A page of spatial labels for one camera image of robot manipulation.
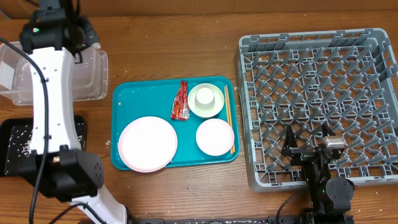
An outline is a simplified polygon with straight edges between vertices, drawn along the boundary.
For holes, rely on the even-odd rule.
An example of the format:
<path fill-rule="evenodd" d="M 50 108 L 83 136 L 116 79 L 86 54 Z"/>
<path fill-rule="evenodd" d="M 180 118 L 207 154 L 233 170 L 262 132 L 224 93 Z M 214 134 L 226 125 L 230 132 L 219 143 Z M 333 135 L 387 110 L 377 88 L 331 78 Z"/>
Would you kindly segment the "small white cup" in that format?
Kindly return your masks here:
<path fill-rule="evenodd" d="M 215 103 L 215 94 L 208 88 L 200 88 L 195 95 L 195 103 L 201 108 L 211 108 Z"/>

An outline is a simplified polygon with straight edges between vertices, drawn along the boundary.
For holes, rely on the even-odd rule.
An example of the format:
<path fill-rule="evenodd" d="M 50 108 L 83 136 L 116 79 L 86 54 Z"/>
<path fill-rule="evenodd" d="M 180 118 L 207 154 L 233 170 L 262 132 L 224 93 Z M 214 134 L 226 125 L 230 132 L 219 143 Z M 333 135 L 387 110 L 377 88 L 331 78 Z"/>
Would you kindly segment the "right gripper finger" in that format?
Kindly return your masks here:
<path fill-rule="evenodd" d="M 293 129 L 290 124 L 286 127 L 284 145 L 281 150 L 283 156 L 291 156 L 292 150 L 297 149 L 298 145 L 295 139 Z"/>
<path fill-rule="evenodd" d="M 335 136 L 336 134 L 331 130 L 327 122 L 323 122 L 321 125 L 322 129 L 322 138 L 327 136 Z"/>

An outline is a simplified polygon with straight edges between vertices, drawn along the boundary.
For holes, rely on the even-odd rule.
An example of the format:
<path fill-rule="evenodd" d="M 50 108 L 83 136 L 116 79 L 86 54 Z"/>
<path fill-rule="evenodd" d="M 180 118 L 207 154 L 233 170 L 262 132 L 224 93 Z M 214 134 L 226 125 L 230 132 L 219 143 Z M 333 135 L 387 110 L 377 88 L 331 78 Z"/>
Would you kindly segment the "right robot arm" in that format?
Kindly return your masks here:
<path fill-rule="evenodd" d="M 327 124 L 323 123 L 322 142 L 314 149 L 298 147 L 291 125 L 287 125 L 285 141 L 281 154 L 291 158 L 292 166 L 300 166 L 308 185 L 312 206 L 304 208 L 298 216 L 281 217 L 280 213 L 287 203 L 297 197 L 289 197 L 278 209 L 277 223 L 353 223 L 353 217 L 347 216 L 351 210 L 354 195 L 354 183 L 342 177 L 332 177 L 328 164 L 338 160 L 345 142 L 337 136 Z"/>

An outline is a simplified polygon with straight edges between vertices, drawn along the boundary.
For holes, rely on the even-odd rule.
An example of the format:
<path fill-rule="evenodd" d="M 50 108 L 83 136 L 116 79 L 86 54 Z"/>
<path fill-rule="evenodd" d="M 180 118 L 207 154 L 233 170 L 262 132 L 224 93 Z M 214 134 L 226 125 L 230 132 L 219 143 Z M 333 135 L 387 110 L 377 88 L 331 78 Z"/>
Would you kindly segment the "large white plate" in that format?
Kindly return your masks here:
<path fill-rule="evenodd" d="M 118 141 L 121 160 L 131 170 L 142 173 L 163 169 L 177 148 L 177 133 L 172 125 L 155 116 L 138 118 L 128 124 Z"/>

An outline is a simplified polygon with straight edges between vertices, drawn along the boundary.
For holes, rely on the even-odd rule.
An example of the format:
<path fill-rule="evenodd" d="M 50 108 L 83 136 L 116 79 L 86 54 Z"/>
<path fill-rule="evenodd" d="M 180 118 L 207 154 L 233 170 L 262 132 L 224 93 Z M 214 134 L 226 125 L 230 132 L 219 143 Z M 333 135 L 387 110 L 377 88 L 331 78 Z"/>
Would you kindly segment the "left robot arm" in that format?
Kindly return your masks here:
<path fill-rule="evenodd" d="M 30 63 L 34 118 L 30 153 L 17 163 L 17 174 L 32 184 L 34 196 L 66 202 L 94 223 L 133 223 L 106 188 L 101 159 L 84 151 L 76 134 L 72 75 L 81 51 L 98 43 L 80 5 L 41 0 L 19 41 Z"/>

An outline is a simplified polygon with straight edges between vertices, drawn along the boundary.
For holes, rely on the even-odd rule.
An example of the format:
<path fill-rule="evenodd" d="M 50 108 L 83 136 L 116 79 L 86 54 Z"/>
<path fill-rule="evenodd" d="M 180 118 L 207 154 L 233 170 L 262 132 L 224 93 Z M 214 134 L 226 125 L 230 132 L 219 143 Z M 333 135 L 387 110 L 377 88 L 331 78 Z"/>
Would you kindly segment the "red snack wrapper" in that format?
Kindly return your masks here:
<path fill-rule="evenodd" d="M 188 86 L 187 82 L 182 80 L 176 97 L 174 98 L 170 118 L 179 121 L 187 121 L 189 117 Z"/>

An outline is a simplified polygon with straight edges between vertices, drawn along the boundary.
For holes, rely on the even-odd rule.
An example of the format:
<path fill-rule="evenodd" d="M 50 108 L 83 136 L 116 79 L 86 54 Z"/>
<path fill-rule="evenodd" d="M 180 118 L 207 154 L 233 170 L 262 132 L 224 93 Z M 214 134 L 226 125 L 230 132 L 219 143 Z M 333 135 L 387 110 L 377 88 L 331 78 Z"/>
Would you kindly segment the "rice and peanut scraps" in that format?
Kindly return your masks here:
<path fill-rule="evenodd" d="M 10 167 L 18 158 L 28 157 L 30 154 L 30 142 L 32 140 L 32 124 L 14 126 L 8 144 L 6 166 Z M 83 121 L 75 123 L 76 134 L 81 145 L 85 149 L 86 124 Z"/>

